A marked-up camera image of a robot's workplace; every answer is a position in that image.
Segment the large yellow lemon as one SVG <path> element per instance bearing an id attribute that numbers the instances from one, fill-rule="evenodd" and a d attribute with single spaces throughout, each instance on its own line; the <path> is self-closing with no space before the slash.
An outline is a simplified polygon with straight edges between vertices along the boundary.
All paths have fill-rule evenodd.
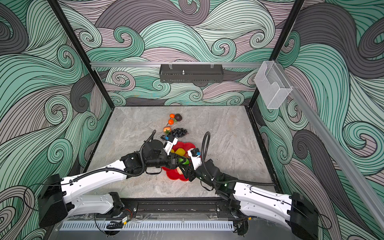
<path id="1" fill-rule="evenodd" d="M 179 148 L 175 151 L 175 154 L 177 154 L 179 156 L 184 156 L 186 154 L 186 151 L 182 148 Z"/>

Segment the green lime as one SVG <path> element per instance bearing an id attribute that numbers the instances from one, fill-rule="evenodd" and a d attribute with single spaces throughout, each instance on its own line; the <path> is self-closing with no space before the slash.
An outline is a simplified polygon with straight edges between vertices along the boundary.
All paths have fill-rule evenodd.
<path id="1" fill-rule="evenodd" d="M 179 158 L 179 164 L 180 165 L 189 165 L 190 161 L 188 158 Z"/>

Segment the red flower-shaped fruit bowl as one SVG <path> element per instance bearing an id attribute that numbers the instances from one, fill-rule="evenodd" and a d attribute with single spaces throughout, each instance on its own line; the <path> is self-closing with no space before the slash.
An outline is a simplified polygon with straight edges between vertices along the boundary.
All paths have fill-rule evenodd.
<path id="1" fill-rule="evenodd" d="M 188 150 L 189 149 L 193 149 L 195 148 L 196 146 L 190 142 L 178 142 L 176 145 L 173 146 L 172 150 L 171 150 L 171 153 L 175 153 L 175 151 L 179 148 L 182 148 L 186 151 L 186 154 L 183 156 L 183 157 L 186 157 L 189 159 L 190 161 L 190 164 L 191 164 L 191 158 L 188 156 Z M 170 179 L 170 180 L 181 180 L 181 181 L 184 181 L 184 182 L 187 182 L 188 180 L 184 177 L 183 173 L 177 169 L 175 170 L 170 170 L 170 169 L 167 169 L 165 167 L 162 167 L 162 169 L 164 171 L 166 171 L 166 175 L 167 177 Z"/>

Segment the dark brown passion fruit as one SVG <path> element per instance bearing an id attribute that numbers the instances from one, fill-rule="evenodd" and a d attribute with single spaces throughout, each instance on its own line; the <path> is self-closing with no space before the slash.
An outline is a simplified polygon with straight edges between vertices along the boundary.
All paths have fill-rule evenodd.
<path id="1" fill-rule="evenodd" d="M 177 121 L 177 122 L 180 122 L 182 121 L 183 117 L 180 115 L 180 114 L 176 114 L 174 119 Z"/>

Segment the small peach fruit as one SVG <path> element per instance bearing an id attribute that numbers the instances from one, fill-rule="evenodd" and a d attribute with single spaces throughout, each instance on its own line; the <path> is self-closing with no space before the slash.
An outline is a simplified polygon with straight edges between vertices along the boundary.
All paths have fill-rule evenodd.
<path id="1" fill-rule="evenodd" d="M 170 134 L 171 131 L 172 131 L 171 127 L 165 127 L 165 128 L 163 129 L 163 132 L 164 132 L 165 134 Z"/>

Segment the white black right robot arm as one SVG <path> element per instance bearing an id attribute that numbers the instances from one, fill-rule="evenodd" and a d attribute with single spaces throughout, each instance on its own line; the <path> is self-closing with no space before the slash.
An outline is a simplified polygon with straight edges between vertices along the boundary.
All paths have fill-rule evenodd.
<path id="1" fill-rule="evenodd" d="M 194 168 L 180 165 L 189 181 L 199 180 L 211 191 L 230 203 L 230 211 L 237 218 L 258 217 L 280 224 L 301 240 L 319 238 L 319 211 L 299 193 L 278 194 L 244 183 L 222 173 L 213 163 Z"/>

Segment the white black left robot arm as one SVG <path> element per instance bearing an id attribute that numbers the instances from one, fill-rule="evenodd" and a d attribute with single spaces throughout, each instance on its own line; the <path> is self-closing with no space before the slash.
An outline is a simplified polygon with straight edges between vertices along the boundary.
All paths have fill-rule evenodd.
<path id="1" fill-rule="evenodd" d="M 147 168 L 176 169 L 180 156 L 171 152 L 177 139 L 165 143 L 151 140 L 138 152 L 130 153 L 105 167 L 82 175 L 61 178 L 55 174 L 46 179 L 38 196 L 39 226 L 53 226 L 67 217 L 83 214 L 101 214 L 118 217 L 124 204 L 118 193 L 87 196 L 87 193 L 104 185 L 138 177 Z"/>

